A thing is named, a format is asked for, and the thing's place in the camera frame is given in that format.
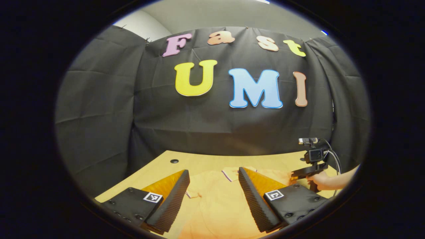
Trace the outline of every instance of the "blue letter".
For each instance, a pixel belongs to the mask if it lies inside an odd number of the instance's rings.
[[[248,71],[242,68],[231,69],[229,74],[233,76],[233,81],[235,82],[234,95],[233,100],[230,101],[230,107],[245,108],[248,106],[248,102],[244,100],[245,91],[254,107],[258,105],[264,92],[264,100],[261,102],[264,108],[282,108],[283,103],[279,99],[279,73],[277,71],[264,70],[258,82],[255,82]]]

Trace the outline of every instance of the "orange letter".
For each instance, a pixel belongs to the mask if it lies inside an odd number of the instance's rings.
[[[220,43],[231,43],[235,39],[232,37],[232,33],[229,31],[218,31],[210,34],[208,44],[217,45]]]
[[[258,36],[257,41],[262,49],[266,49],[269,51],[279,50],[278,46],[275,44],[275,41],[273,41],[273,39],[270,37]]]
[[[293,73],[295,79],[297,80],[297,99],[295,100],[295,104],[300,107],[307,106],[306,99],[306,79],[307,77],[298,71],[294,71]]]

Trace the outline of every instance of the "folded fabric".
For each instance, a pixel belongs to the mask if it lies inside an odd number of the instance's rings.
[[[257,169],[253,168],[253,167],[244,167],[247,169],[251,169],[252,171],[257,171]],[[223,168],[223,170],[221,170],[223,172],[223,174],[226,176],[226,178],[233,182],[238,180],[238,175],[239,175],[239,167],[225,167]]]
[[[236,175],[238,168],[223,171]],[[258,230],[239,181],[230,182],[223,171],[206,171],[190,177],[186,193],[190,198],[198,198],[198,204],[188,216],[179,239],[255,239],[267,235]],[[285,185],[289,183],[287,171],[259,169],[258,173]]]

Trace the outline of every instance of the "black fabric backdrop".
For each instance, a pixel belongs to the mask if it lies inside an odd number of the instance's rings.
[[[59,148],[90,196],[125,178],[134,82],[145,44],[128,30],[106,29],[74,60],[59,90]]]
[[[215,31],[230,31],[236,40],[207,44]],[[180,53],[162,57],[168,37],[145,46],[144,39],[112,26],[70,67],[58,96],[57,135],[64,160],[89,195],[97,196],[165,150],[280,154],[306,150],[297,143],[300,137],[320,137],[331,142],[343,171],[361,160],[370,134],[367,93],[353,63],[329,37],[305,43],[245,27],[203,28],[172,36],[185,33],[193,37]],[[272,38],[279,51],[262,49],[259,35]],[[283,40],[295,41],[307,56],[295,55]],[[193,62],[190,82],[197,85],[202,81],[202,60],[218,62],[212,88],[198,97],[180,95],[174,67]],[[263,70],[279,72],[283,107],[249,103],[231,108],[232,68],[246,69],[255,80]],[[295,105],[294,71],[307,77],[306,107]]]

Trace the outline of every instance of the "wooden table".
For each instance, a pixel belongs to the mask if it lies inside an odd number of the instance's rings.
[[[275,154],[265,156],[214,156],[201,154],[187,154],[174,151],[165,151],[149,164],[113,186],[106,192],[100,194],[95,199],[99,202],[105,202],[116,196],[128,187],[137,189],[144,188],[162,178],[165,178],[177,171],[187,169],[189,175],[194,176],[206,171],[221,171],[224,167],[244,167],[252,166],[256,169],[279,169],[291,172],[309,165],[300,158],[304,157],[306,151]],[[178,159],[178,163],[171,163],[170,160]],[[336,176],[336,171],[332,167],[326,170],[329,176]],[[298,183],[309,187],[306,179],[298,180]],[[318,194],[329,198],[333,196],[334,191],[321,191]],[[180,211],[174,221],[170,231],[164,233],[163,237],[168,239],[177,239],[186,221],[191,217],[194,210],[193,205],[198,203],[200,198],[189,199],[184,197]]]

